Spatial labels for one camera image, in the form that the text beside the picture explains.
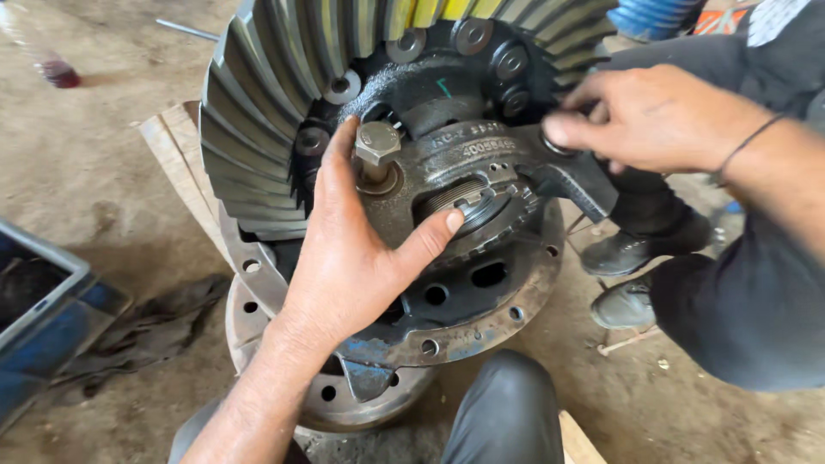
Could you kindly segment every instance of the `black wrist band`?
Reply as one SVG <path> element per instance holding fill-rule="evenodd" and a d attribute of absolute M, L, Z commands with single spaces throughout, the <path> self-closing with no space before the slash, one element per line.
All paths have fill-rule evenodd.
<path fill-rule="evenodd" d="M 759 134 L 761 134 L 762 132 L 765 132 L 769 127 L 771 127 L 772 125 L 776 124 L 777 122 L 781 121 L 784 118 L 785 118 L 785 115 L 782 114 L 782 113 L 773 116 L 770 121 L 768 121 L 764 125 L 762 125 L 762 127 L 760 127 L 750 137 L 746 138 L 745 141 L 742 142 L 741 145 L 739 145 L 731 154 L 729 154 L 728 157 L 722 162 L 722 166 L 719 168 L 719 170 L 717 170 L 715 173 L 713 173 L 713 177 L 714 177 L 714 181 L 716 182 L 716 185 L 718 185 L 720 187 L 725 187 L 725 185 L 727 185 L 727 183 L 724 181 L 724 178 L 723 178 L 724 170 L 728 167 L 730 162 L 733 160 L 733 157 L 735 157 L 737 154 L 739 154 L 739 152 L 741 152 L 745 147 L 747 147 L 751 142 L 753 142 L 753 140 L 757 136 L 759 136 Z"/>

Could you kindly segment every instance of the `red liquid bottle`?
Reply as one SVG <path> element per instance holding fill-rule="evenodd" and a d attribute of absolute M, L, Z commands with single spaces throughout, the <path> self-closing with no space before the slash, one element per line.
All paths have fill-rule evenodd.
<path fill-rule="evenodd" d="M 48 83 L 57 88 L 80 85 L 80 76 L 54 50 L 45 46 L 41 33 L 23 6 L 0 0 L 0 29 L 35 62 L 35 68 Z"/>

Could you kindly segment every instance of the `black shoe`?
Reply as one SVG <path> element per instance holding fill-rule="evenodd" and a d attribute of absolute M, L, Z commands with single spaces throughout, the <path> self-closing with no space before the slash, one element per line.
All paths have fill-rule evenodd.
<path fill-rule="evenodd" d="M 590 315 L 605 329 L 630 329 L 656 322 L 650 303 L 650 272 L 607 289 L 593 301 Z"/>
<path fill-rule="evenodd" d="M 593 276 L 619 277 L 643 268 L 660 256 L 679 256 L 702 250 L 710 242 L 710 222 L 691 213 L 681 227 L 664 237 L 634 237 L 619 232 L 582 252 L 582 268 Z"/>

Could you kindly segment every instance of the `differential assembly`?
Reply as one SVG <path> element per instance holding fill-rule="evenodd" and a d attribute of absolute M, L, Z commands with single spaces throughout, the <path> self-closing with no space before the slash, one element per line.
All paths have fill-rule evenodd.
<path fill-rule="evenodd" d="M 247 0 L 220 38 L 200 111 L 204 165 L 236 276 L 227 335 L 241 372 L 281 309 L 331 134 L 362 120 L 353 169 L 388 246 L 460 208 L 445 252 L 339 346 L 300 424 L 350 432 L 415 401 L 438 365 L 515 334 L 561 266 L 558 198 L 594 221 L 616 192 L 541 118 L 614 32 L 615 0 Z"/>

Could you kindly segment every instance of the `forearm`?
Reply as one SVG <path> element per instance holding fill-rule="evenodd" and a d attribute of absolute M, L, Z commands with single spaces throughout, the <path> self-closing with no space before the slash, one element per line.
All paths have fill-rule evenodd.
<path fill-rule="evenodd" d="M 825 140 L 781 121 L 731 160 L 724 176 L 825 263 Z"/>
<path fill-rule="evenodd" d="M 276 318 L 258 355 L 183 459 L 190 463 L 282 462 L 313 377 L 334 349 Z"/>

